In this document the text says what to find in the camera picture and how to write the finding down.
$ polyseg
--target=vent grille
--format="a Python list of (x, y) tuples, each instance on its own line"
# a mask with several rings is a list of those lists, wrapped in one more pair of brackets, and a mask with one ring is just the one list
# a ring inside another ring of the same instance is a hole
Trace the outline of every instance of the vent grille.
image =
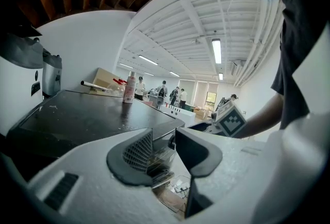
[(61, 181), (44, 200), (45, 204), (57, 211), (63, 204), (74, 184), (77, 182), (78, 177), (79, 176), (74, 174), (65, 173)]
[(152, 133), (126, 147), (123, 153), (124, 161), (137, 171), (146, 173), (148, 159), (153, 150)]

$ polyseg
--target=white shirt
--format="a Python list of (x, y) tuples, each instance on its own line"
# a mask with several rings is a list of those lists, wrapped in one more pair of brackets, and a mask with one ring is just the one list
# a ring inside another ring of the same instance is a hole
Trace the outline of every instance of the white shirt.
[(137, 95), (143, 95), (143, 91), (145, 90), (145, 84), (142, 82), (138, 82), (136, 84), (136, 90), (135, 90), (135, 94)]
[(182, 101), (187, 101), (187, 92), (183, 91), (180, 95), (180, 99)]

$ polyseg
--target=black t-shirt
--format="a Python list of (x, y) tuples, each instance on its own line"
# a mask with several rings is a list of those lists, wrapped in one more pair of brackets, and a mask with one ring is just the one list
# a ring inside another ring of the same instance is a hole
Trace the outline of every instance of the black t-shirt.
[(282, 0), (281, 55), (272, 89), (284, 95), (281, 129), (309, 113), (292, 74), (313, 48), (329, 19), (329, 0)]

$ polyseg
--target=window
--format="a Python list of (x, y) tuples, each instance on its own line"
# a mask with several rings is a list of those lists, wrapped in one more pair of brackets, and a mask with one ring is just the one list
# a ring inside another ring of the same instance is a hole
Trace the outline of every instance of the window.
[(209, 111), (213, 111), (213, 109), (215, 108), (216, 99), (217, 99), (216, 93), (208, 92), (206, 95), (204, 108)]

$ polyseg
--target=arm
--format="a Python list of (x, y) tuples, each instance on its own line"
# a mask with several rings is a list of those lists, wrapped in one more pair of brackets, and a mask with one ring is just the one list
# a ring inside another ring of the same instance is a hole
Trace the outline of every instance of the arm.
[(282, 110), (283, 96), (276, 93), (257, 114), (247, 120), (236, 138), (253, 136), (272, 128), (281, 121)]

